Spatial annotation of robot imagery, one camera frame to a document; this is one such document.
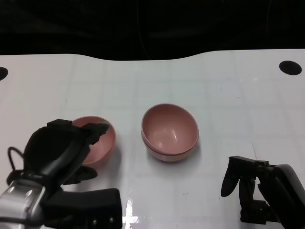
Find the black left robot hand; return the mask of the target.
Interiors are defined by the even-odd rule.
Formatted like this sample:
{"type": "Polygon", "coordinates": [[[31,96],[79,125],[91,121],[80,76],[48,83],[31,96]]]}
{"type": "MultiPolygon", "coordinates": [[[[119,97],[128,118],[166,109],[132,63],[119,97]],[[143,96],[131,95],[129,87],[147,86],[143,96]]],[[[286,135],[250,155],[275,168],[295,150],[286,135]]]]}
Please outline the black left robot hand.
{"type": "Polygon", "coordinates": [[[31,135],[25,147],[23,179],[49,188],[61,186],[82,166],[90,146],[109,126],[101,122],[77,127],[62,119],[47,123],[31,135]]]}

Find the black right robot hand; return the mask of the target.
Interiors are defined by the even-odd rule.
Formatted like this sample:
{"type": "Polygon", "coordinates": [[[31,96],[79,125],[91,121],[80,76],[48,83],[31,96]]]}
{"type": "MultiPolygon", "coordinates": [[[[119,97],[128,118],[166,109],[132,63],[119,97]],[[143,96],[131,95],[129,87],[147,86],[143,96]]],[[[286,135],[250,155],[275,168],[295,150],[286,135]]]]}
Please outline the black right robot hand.
{"type": "Polygon", "coordinates": [[[229,196],[235,187],[239,187],[242,222],[279,222],[285,229],[305,227],[305,189],[290,165],[231,156],[221,196],[229,196]]]}

